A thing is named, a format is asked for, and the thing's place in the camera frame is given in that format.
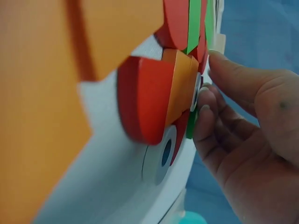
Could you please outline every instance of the hand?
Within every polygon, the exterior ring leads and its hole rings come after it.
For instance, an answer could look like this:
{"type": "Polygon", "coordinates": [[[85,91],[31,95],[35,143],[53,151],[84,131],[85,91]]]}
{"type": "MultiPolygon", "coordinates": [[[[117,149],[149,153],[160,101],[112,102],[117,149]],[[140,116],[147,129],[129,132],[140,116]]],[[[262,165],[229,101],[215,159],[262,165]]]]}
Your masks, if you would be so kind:
{"type": "Polygon", "coordinates": [[[299,77],[245,68],[210,52],[213,82],[260,128],[204,85],[193,140],[244,224],[299,224],[299,77]]]}

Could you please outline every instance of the teal object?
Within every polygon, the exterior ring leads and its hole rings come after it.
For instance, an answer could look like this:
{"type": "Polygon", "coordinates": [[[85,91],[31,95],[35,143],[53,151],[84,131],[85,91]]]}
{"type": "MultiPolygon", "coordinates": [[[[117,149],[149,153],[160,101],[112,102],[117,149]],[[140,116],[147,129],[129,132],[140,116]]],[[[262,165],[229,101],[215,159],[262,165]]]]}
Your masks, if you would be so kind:
{"type": "Polygon", "coordinates": [[[179,224],[207,224],[206,220],[195,212],[186,211],[186,214],[179,224]]]}

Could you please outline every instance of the finger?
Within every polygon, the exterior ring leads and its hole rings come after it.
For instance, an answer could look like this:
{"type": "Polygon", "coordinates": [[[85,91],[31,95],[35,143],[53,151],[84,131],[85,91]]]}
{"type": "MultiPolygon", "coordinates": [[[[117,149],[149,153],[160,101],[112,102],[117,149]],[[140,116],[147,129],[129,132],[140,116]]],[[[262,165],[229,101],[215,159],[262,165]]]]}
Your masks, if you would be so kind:
{"type": "Polygon", "coordinates": [[[217,119],[214,134],[218,143],[222,148],[230,153],[242,144],[242,140],[231,133],[226,126],[224,126],[221,119],[217,119]]]}
{"type": "Polygon", "coordinates": [[[256,109],[254,108],[253,103],[248,103],[245,100],[238,100],[236,99],[235,102],[247,113],[249,113],[251,116],[257,118],[256,116],[256,109]]]}
{"type": "Polygon", "coordinates": [[[201,108],[203,105],[209,105],[215,117],[218,117],[217,100],[213,92],[209,91],[207,87],[202,87],[198,93],[197,107],[201,108]]]}
{"type": "Polygon", "coordinates": [[[218,144],[214,136],[214,126],[215,115],[208,105],[204,105],[194,127],[193,141],[204,164],[216,176],[227,152],[218,144]]]}
{"type": "Polygon", "coordinates": [[[216,125],[214,129],[215,138],[225,151],[231,152],[241,142],[223,125],[222,121],[218,118],[218,105],[214,93],[215,91],[212,89],[212,87],[213,86],[209,84],[200,89],[197,105],[199,108],[201,108],[203,105],[210,106],[210,109],[213,111],[216,119],[216,125]]]}
{"type": "MultiPolygon", "coordinates": [[[[209,84],[209,83],[204,83],[203,87],[208,87],[210,89],[210,91],[212,91],[215,95],[218,95],[221,93],[219,92],[219,90],[217,89],[217,87],[209,84]]],[[[246,111],[247,113],[249,113],[250,115],[256,117],[256,110],[254,108],[254,104],[253,103],[249,103],[246,102],[245,100],[240,100],[240,99],[235,99],[234,100],[244,111],[246,111]]]]}
{"type": "Polygon", "coordinates": [[[233,100],[254,102],[259,89],[279,74],[271,70],[246,68],[228,60],[217,51],[209,52],[210,77],[233,100]]]}
{"type": "Polygon", "coordinates": [[[248,122],[240,114],[236,113],[225,101],[219,90],[210,84],[206,84],[207,87],[216,97],[217,106],[219,110],[219,117],[224,126],[234,135],[238,136],[242,140],[249,138],[259,128],[248,122]]]}

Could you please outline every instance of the red foam piece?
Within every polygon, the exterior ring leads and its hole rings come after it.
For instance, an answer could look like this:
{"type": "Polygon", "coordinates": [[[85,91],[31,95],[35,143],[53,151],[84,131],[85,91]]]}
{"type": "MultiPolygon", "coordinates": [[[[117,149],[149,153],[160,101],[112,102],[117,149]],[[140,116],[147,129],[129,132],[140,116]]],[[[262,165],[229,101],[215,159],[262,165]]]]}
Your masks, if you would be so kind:
{"type": "Polygon", "coordinates": [[[204,56],[203,56],[202,60],[199,62],[199,66],[198,66],[198,72],[200,72],[201,74],[203,74],[205,71],[207,56],[208,56],[208,50],[207,50],[207,41],[206,41],[204,56]]]}
{"type": "Polygon", "coordinates": [[[206,26],[205,26],[205,18],[206,18],[206,6],[207,0],[201,0],[201,12],[200,12],[200,35],[204,35],[206,33],[206,26]]]}
{"type": "Polygon", "coordinates": [[[164,24],[156,37],[164,48],[184,50],[188,44],[189,0],[164,0],[164,24]]]}
{"type": "Polygon", "coordinates": [[[170,165],[172,165],[174,160],[176,159],[178,150],[182,144],[184,134],[188,125],[189,114],[190,110],[183,112],[182,116],[173,123],[177,128],[177,140],[170,165]]]}
{"type": "Polygon", "coordinates": [[[135,141],[161,142],[174,64],[130,56],[119,68],[117,98],[122,125],[135,141]]]}

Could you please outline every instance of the orange curved piece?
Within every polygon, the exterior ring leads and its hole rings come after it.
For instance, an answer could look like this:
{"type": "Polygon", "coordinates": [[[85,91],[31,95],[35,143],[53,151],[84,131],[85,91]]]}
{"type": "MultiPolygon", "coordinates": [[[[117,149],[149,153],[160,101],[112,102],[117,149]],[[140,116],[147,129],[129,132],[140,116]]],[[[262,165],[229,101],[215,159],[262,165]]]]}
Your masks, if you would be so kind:
{"type": "Polygon", "coordinates": [[[189,68],[188,86],[185,88],[185,92],[184,92],[186,94],[185,101],[184,101],[185,103],[184,108],[190,108],[192,105],[197,71],[199,66],[198,61],[193,56],[189,56],[189,57],[191,58],[191,63],[189,68]]]}
{"type": "Polygon", "coordinates": [[[177,157],[179,148],[181,147],[182,140],[184,138],[185,131],[187,128],[189,115],[190,115],[190,110],[187,110],[187,111],[183,112],[182,116],[173,123],[177,128],[177,140],[176,140],[176,145],[174,148],[174,152],[173,152],[173,156],[172,156],[170,165],[173,164],[174,160],[177,157]]]}
{"type": "Polygon", "coordinates": [[[0,223],[30,223],[91,135],[66,11],[63,1],[1,4],[0,223]]]}
{"type": "Polygon", "coordinates": [[[89,79],[102,80],[163,25],[163,2],[84,0],[80,16],[94,70],[89,79]]]}
{"type": "Polygon", "coordinates": [[[164,24],[156,32],[164,48],[184,50],[188,44],[189,0],[164,0],[164,24]]]}
{"type": "Polygon", "coordinates": [[[121,121],[135,141],[161,142],[174,64],[130,56],[119,68],[117,98],[121,121]]]}
{"type": "Polygon", "coordinates": [[[167,127],[178,119],[183,111],[188,109],[185,107],[186,94],[184,93],[189,83],[191,58],[179,50],[165,49],[162,60],[174,64],[171,94],[165,123],[165,127],[167,127]]]}

